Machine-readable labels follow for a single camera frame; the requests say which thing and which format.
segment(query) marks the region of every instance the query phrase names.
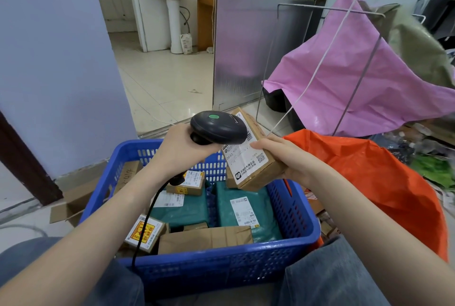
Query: barcode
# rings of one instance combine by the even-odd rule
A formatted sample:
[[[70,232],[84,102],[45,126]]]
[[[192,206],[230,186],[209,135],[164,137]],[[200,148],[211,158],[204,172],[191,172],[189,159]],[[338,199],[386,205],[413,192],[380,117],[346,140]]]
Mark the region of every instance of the barcode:
[[[261,163],[261,162],[264,161],[264,160],[265,160],[264,153],[260,153],[260,154],[258,155],[258,162]]]

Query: jeans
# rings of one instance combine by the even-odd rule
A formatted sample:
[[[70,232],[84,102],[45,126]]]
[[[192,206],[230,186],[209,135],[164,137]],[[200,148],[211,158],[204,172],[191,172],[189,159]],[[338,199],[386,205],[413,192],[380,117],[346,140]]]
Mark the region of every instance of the jeans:
[[[58,240],[60,238],[36,238],[1,253],[0,286]],[[342,235],[288,266],[274,303],[286,306],[389,305]],[[83,304],[142,306],[144,287],[137,275],[112,260]]]

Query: pink plastic sheet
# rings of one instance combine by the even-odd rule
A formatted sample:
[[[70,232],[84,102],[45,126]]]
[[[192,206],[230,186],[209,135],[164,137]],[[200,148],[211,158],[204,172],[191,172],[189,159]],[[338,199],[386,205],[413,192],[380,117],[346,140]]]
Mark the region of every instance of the pink plastic sheet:
[[[348,9],[353,0],[337,0]],[[361,10],[356,3],[353,10]],[[293,104],[302,94],[346,12],[329,11],[319,33],[284,56],[264,88],[282,89]],[[294,106],[303,125],[331,135],[379,37],[364,14],[350,13],[310,87]],[[455,90],[416,76],[382,40],[336,135],[360,137],[403,123],[455,112]]]

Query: barcode scanner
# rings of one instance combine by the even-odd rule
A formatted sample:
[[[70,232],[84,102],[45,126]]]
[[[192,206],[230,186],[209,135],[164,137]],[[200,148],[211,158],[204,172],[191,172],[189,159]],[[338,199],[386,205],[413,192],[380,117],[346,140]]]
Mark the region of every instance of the barcode scanner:
[[[190,137],[196,144],[199,145],[208,145],[211,143],[216,144],[242,144],[247,139],[248,130],[247,126],[242,119],[232,115],[230,113],[219,112],[219,111],[203,111],[199,112],[191,118],[190,121],[191,132]],[[150,216],[151,210],[155,205],[156,199],[161,191],[169,183],[173,186],[180,185],[185,181],[183,176],[185,171],[171,178],[167,183],[165,183],[156,193],[154,200],[150,205],[148,214],[145,218],[145,223],[147,223]],[[144,236],[144,230],[146,226],[142,227],[141,235],[139,236],[139,241],[137,243],[136,250],[134,251],[132,268],[136,269],[136,256],[139,252],[139,247]]]

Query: orange bag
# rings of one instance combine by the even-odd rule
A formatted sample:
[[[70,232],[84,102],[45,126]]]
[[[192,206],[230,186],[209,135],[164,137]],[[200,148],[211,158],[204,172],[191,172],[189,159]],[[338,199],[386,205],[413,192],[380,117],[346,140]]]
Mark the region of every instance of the orange bag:
[[[417,172],[367,139],[300,130],[284,137],[342,174],[409,233],[447,258],[447,225],[434,190]]]

